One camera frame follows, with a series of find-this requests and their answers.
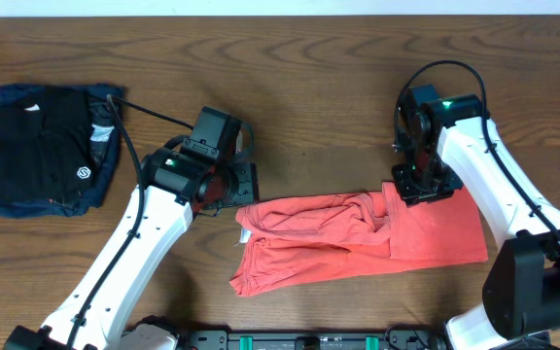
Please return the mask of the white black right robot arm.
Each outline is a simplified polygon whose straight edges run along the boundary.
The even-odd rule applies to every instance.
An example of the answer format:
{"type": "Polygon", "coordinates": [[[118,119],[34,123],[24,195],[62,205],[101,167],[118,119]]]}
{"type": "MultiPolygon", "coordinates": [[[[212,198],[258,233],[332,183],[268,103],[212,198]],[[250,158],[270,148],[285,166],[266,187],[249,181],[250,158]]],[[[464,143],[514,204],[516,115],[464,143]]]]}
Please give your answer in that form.
{"type": "Polygon", "coordinates": [[[441,98],[430,86],[398,100],[393,179],[409,206],[466,190],[489,225],[498,256],[480,305],[450,319],[436,349],[548,349],[560,328],[560,210],[501,142],[474,94],[441,98]]]}

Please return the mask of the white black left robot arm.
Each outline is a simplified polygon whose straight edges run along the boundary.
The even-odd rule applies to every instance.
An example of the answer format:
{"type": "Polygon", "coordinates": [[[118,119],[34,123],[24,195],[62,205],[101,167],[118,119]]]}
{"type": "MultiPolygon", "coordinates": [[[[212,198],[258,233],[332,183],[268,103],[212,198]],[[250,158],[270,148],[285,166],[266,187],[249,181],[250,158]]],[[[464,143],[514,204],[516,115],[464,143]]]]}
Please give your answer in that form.
{"type": "Polygon", "coordinates": [[[258,200],[249,152],[186,141],[139,163],[136,186],[117,228],[71,295],[37,331],[18,326],[5,350],[174,349],[177,334],[142,323],[125,326],[151,277],[199,212],[258,200]]]}

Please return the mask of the red printed t-shirt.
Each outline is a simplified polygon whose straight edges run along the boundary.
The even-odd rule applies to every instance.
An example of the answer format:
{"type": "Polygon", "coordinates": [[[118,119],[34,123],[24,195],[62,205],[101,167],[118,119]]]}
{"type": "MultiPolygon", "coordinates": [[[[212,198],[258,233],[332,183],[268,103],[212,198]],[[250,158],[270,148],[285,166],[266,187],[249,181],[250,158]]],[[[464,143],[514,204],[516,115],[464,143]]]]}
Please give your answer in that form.
{"type": "Polygon", "coordinates": [[[242,207],[240,297],[335,279],[483,263],[477,207],[461,189],[406,205],[391,182],[376,192],[285,197],[242,207]]]}

